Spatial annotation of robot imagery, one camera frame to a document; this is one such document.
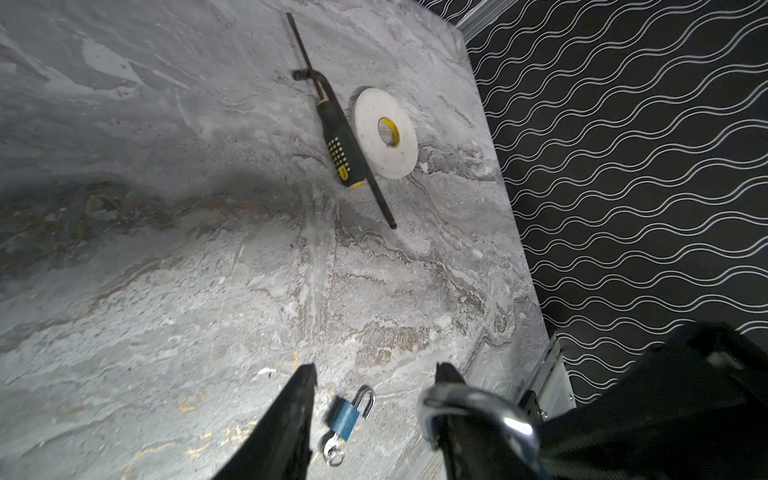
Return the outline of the large blue padlock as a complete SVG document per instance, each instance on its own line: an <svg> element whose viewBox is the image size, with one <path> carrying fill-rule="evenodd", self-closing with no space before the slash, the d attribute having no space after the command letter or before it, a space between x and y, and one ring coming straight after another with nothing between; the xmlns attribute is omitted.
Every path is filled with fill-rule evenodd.
<svg viewBox="0 0 768 480"><path fill-rule="evenodd" d="M437 383L425 389L417 402L423 439L439 448L437 421L461 416L496 427L518 458L542 479L550 479L539 461L540 440L525 412L504 398L462 383Z"/></svg>

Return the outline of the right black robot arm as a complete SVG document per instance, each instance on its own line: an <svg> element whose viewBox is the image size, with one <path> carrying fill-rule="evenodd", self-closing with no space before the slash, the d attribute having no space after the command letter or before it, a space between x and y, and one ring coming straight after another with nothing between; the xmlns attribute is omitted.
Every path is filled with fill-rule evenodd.
<svg viewBox="0 0 768 480"><path fill-rule="evenodd" d="M538 435L555 478L764 479L767 354L726 324L689 324Z"/></svg>

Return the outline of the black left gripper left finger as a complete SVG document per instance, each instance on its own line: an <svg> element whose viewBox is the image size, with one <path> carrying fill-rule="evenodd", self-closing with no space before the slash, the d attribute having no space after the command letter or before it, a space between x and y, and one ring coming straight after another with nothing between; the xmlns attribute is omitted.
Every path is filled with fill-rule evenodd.
<svg viewBox="0 0 768 480"><path fill-rule="evenodd" d="M217 479L304 479L311 460L309 446L317 371L297 368L255 429Z"/></svg>

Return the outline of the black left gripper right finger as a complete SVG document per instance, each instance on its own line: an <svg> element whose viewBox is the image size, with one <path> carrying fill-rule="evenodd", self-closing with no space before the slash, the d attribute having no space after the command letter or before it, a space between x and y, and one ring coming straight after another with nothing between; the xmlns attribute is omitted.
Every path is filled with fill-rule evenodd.
<svg viewBox="0 0 768 480"><path fill-rule="evenodd" d="M436 366L435 384L465 382L450 363ZM528 467L501 432L481 420L448 416L437 421L439 450L449 479L526 479Z"/></svg>

